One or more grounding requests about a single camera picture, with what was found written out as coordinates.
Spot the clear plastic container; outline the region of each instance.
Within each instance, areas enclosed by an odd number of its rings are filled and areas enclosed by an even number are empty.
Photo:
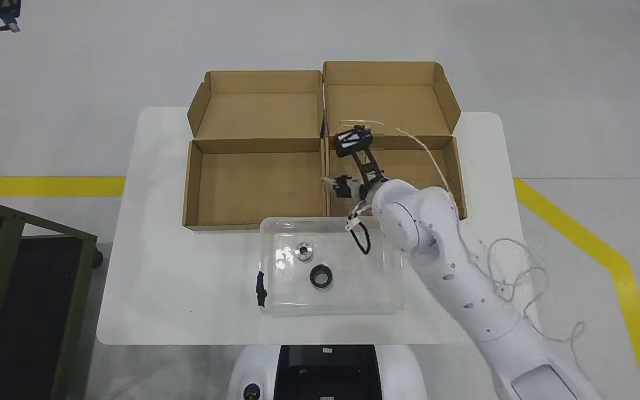
[[[384,245],[380,226],[364,218],[371,251],[364,255],[345,218],[267,218],[260,225],[261,271],[265,274],[267,298],[264,312],[274,315],[389,314],[402,309],[402,256]],[[357,228],[365,245],[364,234]],[[311,249],[311,259],[301,261],[296,250]],[[311,271],[318,265],[331,270],[325,288],[312,284]],[[327,277],[316,276],[321,286]]]

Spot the cardboard tray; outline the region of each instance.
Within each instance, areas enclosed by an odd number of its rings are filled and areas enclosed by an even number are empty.
[[[320,71],[208,72],[188,119],[184,226],[327,215]]]
[[[431,150],[451,188],[461,218],[466,206],[460,160],[453,130],[460,108],[442,66],[434,62],[329,61],[324,64],[327,112],[329,176],[359,176],[351,157],[335,155],[335,136],[348,129],[344,120],[373,120],[373,154],[390,178],[416,187],[441,186],[431,160],[400,128],[420,139]],[[330,215],[345,216],[352,201],[331,194]]]

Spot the cart wheel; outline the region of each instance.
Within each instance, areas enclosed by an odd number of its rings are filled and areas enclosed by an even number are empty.
[[[102,261],[104,260],[104,256],[100,252],[100,250],[96,249],[93,253],[93,262],[91,263],[91,268],[97,269],[102,265]]]

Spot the washer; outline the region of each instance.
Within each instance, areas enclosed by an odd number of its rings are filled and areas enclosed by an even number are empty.
[[[318,264],[311,270],[309,280],[316,289],[326,289],[333,282],[333,274],[329,267]]]

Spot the yellow tape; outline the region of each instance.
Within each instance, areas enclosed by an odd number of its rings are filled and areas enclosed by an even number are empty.
[[[529,185],[520,179],[514,179],[514,185],[520,203],[609,271],[635,352],[636,363],[640,366],[640,290],[633,276],[631,264]]]
[[[3,176],[0,197],[119,197],[123,176]]]

